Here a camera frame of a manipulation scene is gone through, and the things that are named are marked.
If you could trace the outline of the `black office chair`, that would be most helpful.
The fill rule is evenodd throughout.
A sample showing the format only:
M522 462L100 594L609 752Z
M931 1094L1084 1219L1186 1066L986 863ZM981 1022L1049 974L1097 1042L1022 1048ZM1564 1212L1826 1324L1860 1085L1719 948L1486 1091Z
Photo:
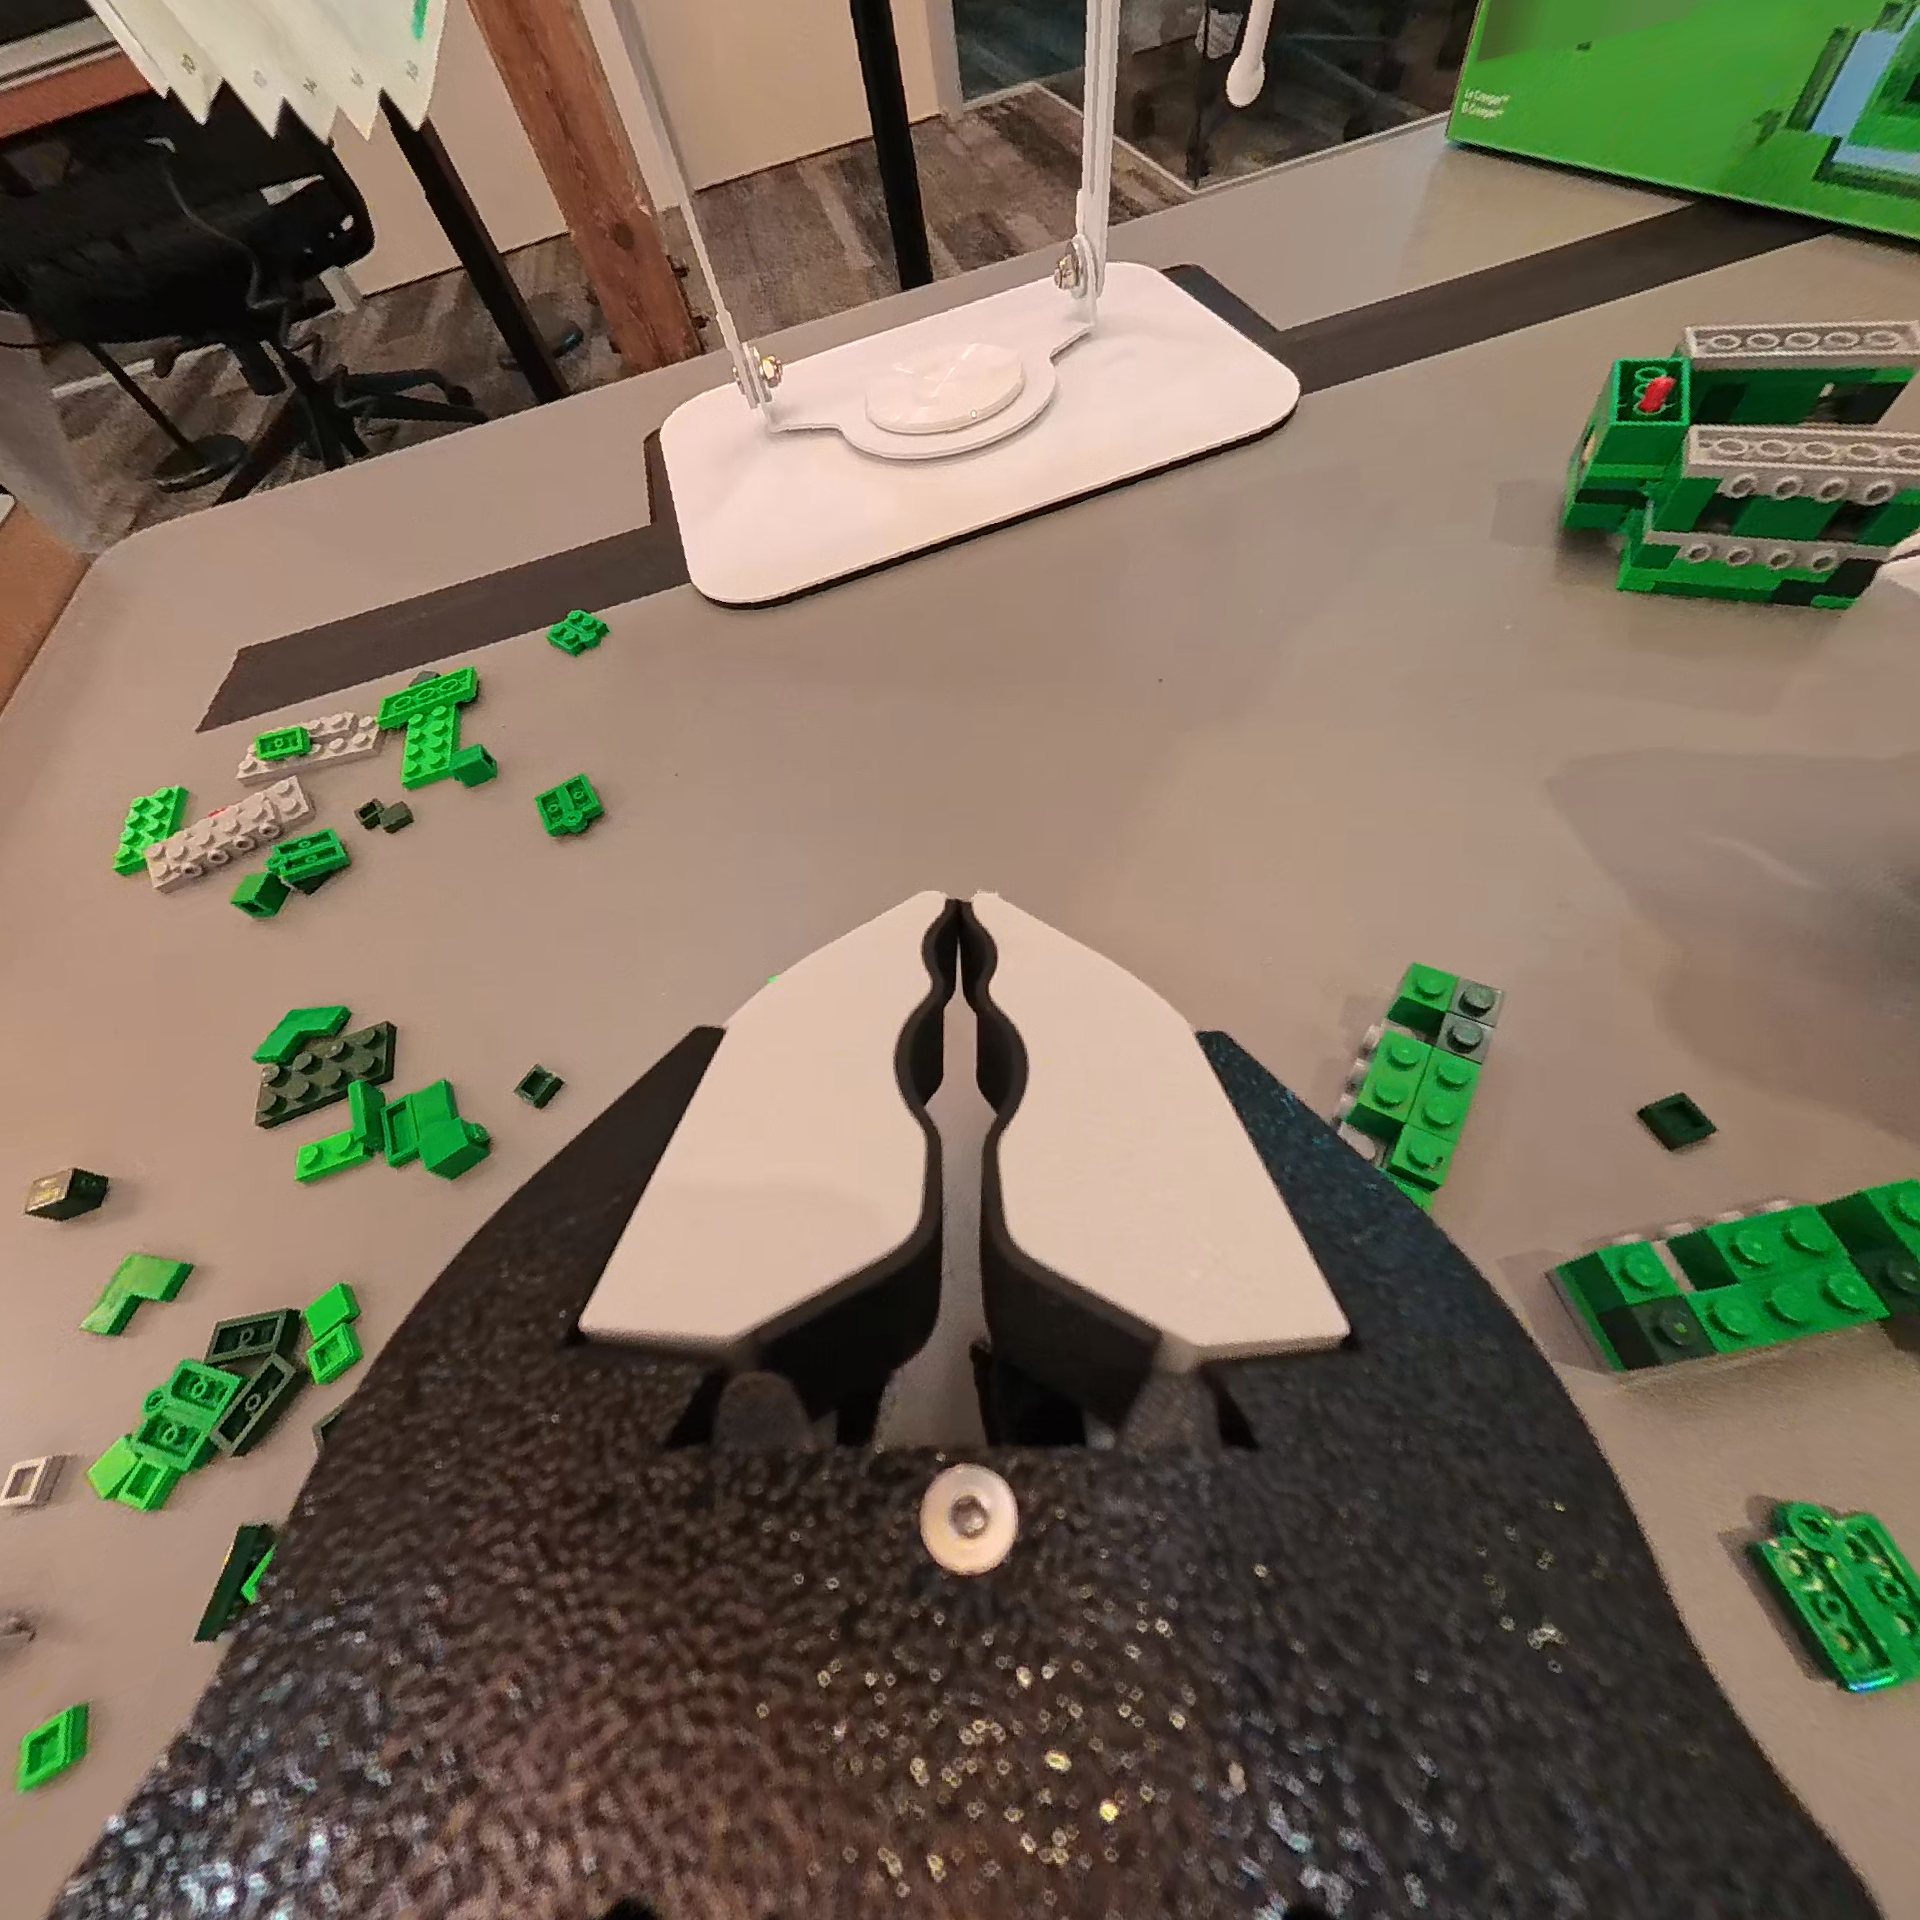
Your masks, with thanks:
M299 354L293 328L319 312L324 275L373 246L358 182L295 114L268 132L238 103L199 120L148 98L108 162L5 192L3 299L92 357L139 342L226 347L254 392L278 397L220 494L229 503L299 453L330 471L364 460L370 420L487 420L438 371L316 371Z

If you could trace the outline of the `black tape strip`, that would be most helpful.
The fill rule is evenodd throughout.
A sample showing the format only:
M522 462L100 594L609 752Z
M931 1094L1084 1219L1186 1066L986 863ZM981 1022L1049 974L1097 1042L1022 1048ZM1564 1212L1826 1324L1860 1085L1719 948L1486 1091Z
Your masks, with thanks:
M1298 326L1276 326L1199 266L1159 275L1268 358L1292 366L1305 392L1324 392L1825 235L1837 235L1837 227L1693 200ZM643 446L643 471L647 525L255 643L233 659L199 730L254 723L277 707L509 640L557 613L564 590L582 590L594 607L617 607L685 586L679 503L659 434Z

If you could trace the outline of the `grey desk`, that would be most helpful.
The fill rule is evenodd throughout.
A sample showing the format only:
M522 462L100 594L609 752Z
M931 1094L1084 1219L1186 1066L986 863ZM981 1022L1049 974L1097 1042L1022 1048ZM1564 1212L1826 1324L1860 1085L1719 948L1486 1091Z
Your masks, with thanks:
M1278 328L1662 212L1383 134L1123 229ZM1745 1546L1915 1552L1915 1333L1612 1378L1548 1266L1915 1173L1915 597L1615 591L1556 535L1607 366L1689 322L1887 319L1837 235L1309 392L1271 438L785 607L564 590L509 640L201 731L263 640L647 525L714 362L103 556L5 712L5 1916L1915 1916L1915 1686L1826 1685ZM609 636L572 655L572 611ZM297 766L349 866L155 891L129 808L471 667L497 778ZM582 778L603 816L537 802ZM682 1359L572 1334L665 1131L655 1063L857 923L1005 896L1206 1029L1356 1333L1220 1371L1251 1446L996 1459L929 1350L877 1446L677 1444ZM1444 1188L1331 1116L1402 974L1505 989ZM394 1024L492 1151L310 1186L255 1126L295 1007ZM1716 1136L1637 1119L1687 1093ZM110 1176L26 1216L60 1167ZM116 1336L133 1252L193 1262ZM366 1355L159 1510L87 1468L218 1324L349 1282ZM238 1527L277 1554L194 1644ZM23 1735L90 1703L66 1776Z

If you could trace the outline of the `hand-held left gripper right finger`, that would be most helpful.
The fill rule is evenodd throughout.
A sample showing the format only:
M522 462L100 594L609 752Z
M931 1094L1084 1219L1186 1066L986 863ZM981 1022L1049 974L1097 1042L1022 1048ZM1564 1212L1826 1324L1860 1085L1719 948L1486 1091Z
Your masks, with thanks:
M981 1294L996 1355L1105 1427L1147 1378L1325 1352L1351 1320L1195 1029L994 894L963 902Z

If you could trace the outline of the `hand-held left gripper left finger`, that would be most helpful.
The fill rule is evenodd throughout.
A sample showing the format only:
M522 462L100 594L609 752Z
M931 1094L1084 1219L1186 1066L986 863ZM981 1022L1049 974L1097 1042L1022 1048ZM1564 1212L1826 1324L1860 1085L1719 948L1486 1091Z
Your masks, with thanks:
M581 1316L589 1342L789 1381L874 1427L941 1299L957 901L905 899L764 984L714 1038Z

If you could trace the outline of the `green grey brick build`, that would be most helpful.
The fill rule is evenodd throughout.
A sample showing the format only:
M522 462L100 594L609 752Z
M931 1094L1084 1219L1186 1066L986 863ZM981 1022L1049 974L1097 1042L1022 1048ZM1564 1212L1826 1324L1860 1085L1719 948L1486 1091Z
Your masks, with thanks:
M1615 587L1850 607L1918 524L1911 319L1687 326L1609 368L1562 525L1615 541Z

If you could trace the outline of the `scatter of loose small bricks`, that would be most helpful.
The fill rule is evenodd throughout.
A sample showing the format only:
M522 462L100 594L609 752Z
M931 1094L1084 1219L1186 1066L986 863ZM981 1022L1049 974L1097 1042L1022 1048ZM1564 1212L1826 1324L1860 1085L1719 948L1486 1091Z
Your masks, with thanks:
M572 655L597 647L605 636L609 623L578 607L548 628L548 643ZM404 790L417 794L441 780L459 786L487 784L499 773L497 756L477 740L462 738L465 708L476 700L476 669L459 667L409 680L385 696L373 715L349 711L310 727L261 731L246 752L246 773L273 780L190 828L182 824L186 789L165 786L139 798L129 808L114 869L131 874L145 862L153 888L171 891L220 870L233 856L273 847L268 863L241 877L230 894L230 902L252 919L273 919L289 896L310 896L349 866L337 830L293 831L314 816L295 768L361 752L386 733L398 733ZM541 795L537 808L550 831L574 831L603 816L591 784L582 778ZM297 1149L297 1184L310 1186L373 1160L391 1167L419 1163L449 1182L477 1167L492 1151L492 1133L479 1119L462 1112L450 1082L438 1078L409 1094L386 1094L385 1085L396 1069L396 1029L373 1024L349 1030L349 1016L353 1007L346 1003L289 1011L250 1056L261 1068L255 1126L273 1128L340 1100L348 1106L348 1124L339 1133ZM60 1167L27 1188L23 1214L70 1221L95 1212L108 1194L108 1175ZM81 1331L92 1336L123 1334L141 1304L171 1303L193 1271L193 1262L166 1255L123 1256L82 1315ZM99 1500L139 1512L165 1509L182 1476L204 1469L212 1459L252 1452L277 1427L302 1381L332 1384L348 1374L366 1355L356 1334L358 1316L353 1284L340 1282L299 1310L223 1319L215 1326L204 1358L181 1359L145 1396L137 1427L116 1435L87 1468L87 1485ZM57 1472L60 1462L53 1456L7 1468L5 1510L44 1500L53 1492ZM273 1524L238 1527L194 1644L221 1639L230 1623L255 1605L275 1554ZM87 1751L90 1703L75 1700L20 1736L15 1791L34 1791L66 1776Z

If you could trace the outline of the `wooden post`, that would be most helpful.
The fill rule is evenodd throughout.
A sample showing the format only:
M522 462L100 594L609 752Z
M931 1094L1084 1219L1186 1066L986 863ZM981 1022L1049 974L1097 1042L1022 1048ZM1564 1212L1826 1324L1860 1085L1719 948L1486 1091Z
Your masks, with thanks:
M578 3L468 3L561 205L621 362L659 371L705 352L634 141Z

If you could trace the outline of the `green cardboard box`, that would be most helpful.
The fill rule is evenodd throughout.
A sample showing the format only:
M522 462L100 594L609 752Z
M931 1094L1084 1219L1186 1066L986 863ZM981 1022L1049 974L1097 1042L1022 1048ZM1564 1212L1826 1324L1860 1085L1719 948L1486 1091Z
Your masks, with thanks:
M1489 3L1458 147L1918 235L1915 3Z

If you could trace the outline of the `hanging white paper sheets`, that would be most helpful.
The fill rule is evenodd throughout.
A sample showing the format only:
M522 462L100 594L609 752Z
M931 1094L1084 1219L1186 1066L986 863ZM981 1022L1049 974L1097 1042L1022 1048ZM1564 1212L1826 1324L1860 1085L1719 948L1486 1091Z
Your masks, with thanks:
M420 128L446 3L92 3L139 76L205 124L220 90L275 132L284 109L330 140L381 107Z

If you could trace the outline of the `black slanted stand leg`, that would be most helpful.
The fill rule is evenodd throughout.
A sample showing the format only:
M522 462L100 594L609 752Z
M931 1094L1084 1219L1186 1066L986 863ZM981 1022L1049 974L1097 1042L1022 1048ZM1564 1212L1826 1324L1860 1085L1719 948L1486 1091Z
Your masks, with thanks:
M381 114L423 189L426 203L459 259L471 287L487 308L509 368L524 376L535 402L566 397L570 386L561 363L548 350L505 255L499 251L438 132L429 120L420 126L409 124L396 103L386 98L381 101Z

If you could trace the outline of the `white flat-base stand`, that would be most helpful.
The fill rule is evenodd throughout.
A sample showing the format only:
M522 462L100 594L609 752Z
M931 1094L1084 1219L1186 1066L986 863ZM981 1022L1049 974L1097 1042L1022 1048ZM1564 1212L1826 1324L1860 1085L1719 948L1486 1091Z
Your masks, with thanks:
M782 362L714 301L733 386L660 427L694 590L794 598L1254 442L1302 381L1170 275L1108 263L1119 3L1089 5L1075 231L1049 279Z

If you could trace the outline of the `small green plate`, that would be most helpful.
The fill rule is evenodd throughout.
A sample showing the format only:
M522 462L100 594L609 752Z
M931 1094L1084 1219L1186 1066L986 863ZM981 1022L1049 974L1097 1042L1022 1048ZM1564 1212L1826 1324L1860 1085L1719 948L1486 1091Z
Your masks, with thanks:
M1870 1694L1918 1679L1918 1580L1877 1515L1778 1502L1749 1552L1835 1685Z

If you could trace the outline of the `black tripod pole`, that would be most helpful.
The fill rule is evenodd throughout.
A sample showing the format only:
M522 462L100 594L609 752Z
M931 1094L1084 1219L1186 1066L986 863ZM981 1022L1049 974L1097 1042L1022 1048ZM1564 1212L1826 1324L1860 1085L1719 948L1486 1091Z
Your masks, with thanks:
M922 174L889 3L847 3L898 285L932 284Z

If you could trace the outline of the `long green brick assembly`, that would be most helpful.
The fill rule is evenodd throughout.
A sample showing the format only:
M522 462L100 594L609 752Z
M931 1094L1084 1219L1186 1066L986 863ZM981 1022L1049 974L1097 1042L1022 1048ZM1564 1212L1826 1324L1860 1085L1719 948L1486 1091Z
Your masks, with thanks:
M1614 1374L1764 1352L1918 1316L1918 1182L1614 1238L1553 1284Z

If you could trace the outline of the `stepped green brick assembly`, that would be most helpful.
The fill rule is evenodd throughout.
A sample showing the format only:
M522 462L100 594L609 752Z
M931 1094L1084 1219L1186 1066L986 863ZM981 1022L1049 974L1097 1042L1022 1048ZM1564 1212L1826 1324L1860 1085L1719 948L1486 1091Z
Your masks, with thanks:
M1449 1179L1505 998L1492 982L1412 964L1358 1044L1331 1122L1422 1212Z

